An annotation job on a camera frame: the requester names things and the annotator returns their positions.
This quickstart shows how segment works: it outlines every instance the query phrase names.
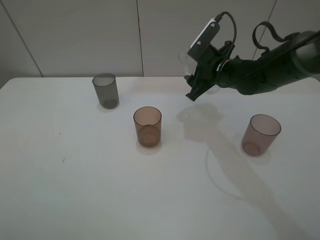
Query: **cup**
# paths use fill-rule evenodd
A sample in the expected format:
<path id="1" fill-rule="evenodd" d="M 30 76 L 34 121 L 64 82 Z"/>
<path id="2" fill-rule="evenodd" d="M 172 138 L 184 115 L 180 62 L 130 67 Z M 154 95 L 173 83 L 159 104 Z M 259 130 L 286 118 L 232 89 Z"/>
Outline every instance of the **cup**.
<path id="1" fill-rule="evenodd" d="M 133 115 L 138 142 L 147 148 L 156 146 L 161 140 L 161 112 L 152 106 L 144 106 Z"/>
<path id="2" fill-rule="evenodd" d="M 102 73 L 92 80 L 99 103 L 106 109 L 113 109 L 119 103 L 116 77 L 111 73 Z"/>
<path id="3" fill-rule="evenodd" d="M 254 115 L 243 136 L 242 149 L 250 156 L 261 156 L 280 132 L 281 125 L 273 117 L 264 114 Z"/>

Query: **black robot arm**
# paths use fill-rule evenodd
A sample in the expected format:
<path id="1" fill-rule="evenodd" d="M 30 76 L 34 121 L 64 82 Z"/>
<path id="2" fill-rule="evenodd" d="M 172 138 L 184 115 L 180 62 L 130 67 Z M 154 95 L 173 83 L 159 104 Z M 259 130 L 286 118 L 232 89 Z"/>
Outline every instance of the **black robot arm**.
<path id="1" fill-rule="evenodd" d="M 227 41 L 221 49 L 210 44 L 218 33 L 219 21 L 228 14 L 234 24 L 233 41 Z M 269 50 L 256 40 L 258 26 L 266 26 L 273 38 L 283 44 Z M 237 34 L 231 14 L 223 12 L 209 21 L 194 43 L 188 55 L 197 62 L 193 75 L 185 76 L 191 91 L 186 96 L 195 101 L 214 85 L 237 89 L 243 95 L 254 95 L 276 90 L 284 85 L 320 74 L 320 31 L 292 33 L 285 38 L 277 35 L 269 22 L 262 22 L 252 34 L 254 44 L 265 52 L 258 60 L 242 60 L 238 56 L 229 59 Z"/>

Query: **cup rim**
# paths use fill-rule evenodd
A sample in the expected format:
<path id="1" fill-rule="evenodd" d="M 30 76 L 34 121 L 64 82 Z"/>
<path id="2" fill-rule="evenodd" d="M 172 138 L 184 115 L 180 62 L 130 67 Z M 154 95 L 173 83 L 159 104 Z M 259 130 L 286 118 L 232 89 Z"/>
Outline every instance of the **cup rim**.
<path id="1" fill-rule="evenodd" d="M 133 114 L 133 121 L 134 121 L 136 124 L 138 124 L 138 125 L 141 126 L 141 127 L 145 127 L 145 125 L 141 125 L 141 124 L 137 123 L 137 121 L 135 120 L 135 115 L 136 115 L 136 113 L 137 113 L 140 109 L 144 109 L 144 108 L 152 108 L 152 109 L 157 110 L 157 111 L 160 113 L 160 119 L 159 119 L 159 121 L 156 122 L 155 124 L 148 125 L 147 127 L 152 127 L 152 126 L 157 125 L 158 123 L 160 123 L 160 121 L 161 121 L 161 119 L 162 119 L 162 113 L 159 111 L 159 109 L 158 109 L 158 108 L 155 108 L 154 106 L 143 106 L 143 107 L 138 108 L 138 109 L 134 112 L 134 114 Z"/>
<path id="2" fill-rule="evenodd" d="M 279 127 L 280 127 L 279 132 L 276 133 L 276 134 L 269 135 L 269 134 L 262 133 L 262 132 L 258 131 L 257 129 L 255 129 L 255 127 L 252 125 L 252 119 L 253 119 L 254 117 L 256 117 L 256 116 L 261 116 L 261 115 L 267 116 L 267 117 L 272 118 L 273 120 L 275 120 L 275 121 L 277 122 L 277 124 L 279 125 Z M 256 115 L 253 115 L 253 116 L 250 118 L 250 125 L 251 125 L 251 127 L 252 127 L 256 132 L 258 132 L 258 133 L 260 133 L 260 134 L 262 134 L 262 135 L 265 135 L 265 136 L 269 136 L 269 137 L 277 136 L 277 135 L 278 135 L 279 133 L 281 133 L 281 131 L 282 131 L 282 127 L 281 127 L 280 122 L 279 122 L 277 119 L 275 119 L 274 117 L 269 116 L 269 115 L 267 115 L 267 114 L 256 114 Z"/>
<path id="3" fill-rule="evenodd" d="M 94 80 L 95 80 L 95 78 L 96 77 L 102 77 L 103 75 L 105 75 L 105 74 L 108 74 L 108 75 L 110 75 L 110 77 L 113 77 L 113 81 L 112 82 L 110 82 L 109 84 L 106 84 L 106 85 L 97 85 L 97 84 L 95 84 L 94 83 Z M 116 80 L 116 76 L 115 75 L 113 75 L 112 73 L 100 73 L 100 74 L 98 74 L 98 75 L 95 75 L 94 77 L 93 77 L 93 79 L 92 79 L 92 84 L 93 85 L 95 85 L 96 87 L 105 87 L 105 86 L 109 86 L 109 85 L 111 85 L 111 84 L 113 84 L 114 82 L 115 82 L 115 80 Z"/>

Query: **white table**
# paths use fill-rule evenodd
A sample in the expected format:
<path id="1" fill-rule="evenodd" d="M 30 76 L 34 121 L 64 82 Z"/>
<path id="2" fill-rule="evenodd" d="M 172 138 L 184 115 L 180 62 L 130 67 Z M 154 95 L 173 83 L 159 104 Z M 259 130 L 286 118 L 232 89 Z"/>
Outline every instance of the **white table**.
<path id="1" fill-rule="evenodd" d="M 182 77 L 118 77 L 102 108 L 92 78 L 16 78 L 0 90 L 0 239 L 320 239 L 320 83 L 185 97 Z M 133 114 L 162 112 L 162 144 L 137 143 Z M 240 148 L 250 117 L 282 132 Z"/>

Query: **gray cup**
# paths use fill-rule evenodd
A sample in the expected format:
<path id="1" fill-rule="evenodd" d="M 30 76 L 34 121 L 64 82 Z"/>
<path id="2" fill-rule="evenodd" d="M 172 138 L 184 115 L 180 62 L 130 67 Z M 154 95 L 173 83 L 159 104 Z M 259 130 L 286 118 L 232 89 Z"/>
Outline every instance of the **gray cup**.
<path id="1" fill-rule="evenodd" d="M 106 109 L 113 109 L 119 103 L 116 77 L 111 73 L 102 73 L 92 80 L 99 103 Z"/>

